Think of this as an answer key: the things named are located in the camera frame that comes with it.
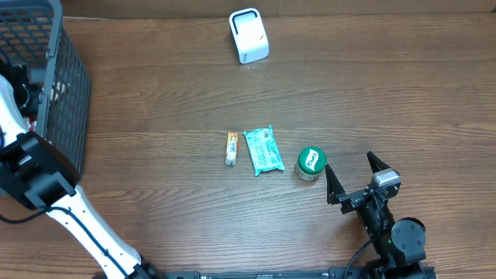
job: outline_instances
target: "teal plastic package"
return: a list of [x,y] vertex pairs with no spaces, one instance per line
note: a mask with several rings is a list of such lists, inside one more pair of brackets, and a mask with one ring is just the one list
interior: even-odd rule
[[269,128],[259,128],[248,133],[244,131],[243,134],[246,137],[246,143],[248,143],[255,176],[258,176],[261,171],[276,169],[284,171],[272,125],[269,125]]

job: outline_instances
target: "white container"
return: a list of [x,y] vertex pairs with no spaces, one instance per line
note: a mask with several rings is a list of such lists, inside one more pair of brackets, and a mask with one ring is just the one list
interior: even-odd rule
[[229,25],[241,64],[264,59],[269,55],[269,40],[262,16],[256,9],[249,8],[232,13]]

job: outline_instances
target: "green lid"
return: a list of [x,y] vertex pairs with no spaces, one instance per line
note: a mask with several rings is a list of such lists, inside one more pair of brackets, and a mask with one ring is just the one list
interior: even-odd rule
[[298,158],[298,166],[306,174],[319,174],[326,167],[326,164],[326,154],[314,146],[303,149]]

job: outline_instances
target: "crate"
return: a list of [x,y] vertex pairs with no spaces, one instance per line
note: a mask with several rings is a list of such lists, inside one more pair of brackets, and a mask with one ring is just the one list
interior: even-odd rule
[[0,58],[43,85],[36,132],[82,173],[91,82],[62,27],[58,0],[0,0]]

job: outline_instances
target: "brown wall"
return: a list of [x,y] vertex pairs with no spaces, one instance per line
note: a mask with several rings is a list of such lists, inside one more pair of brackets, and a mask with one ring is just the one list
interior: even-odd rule
[[262,16],[489,12],[496,0],[61,0],[66,16],[148,19],[226,17],[248,7]]

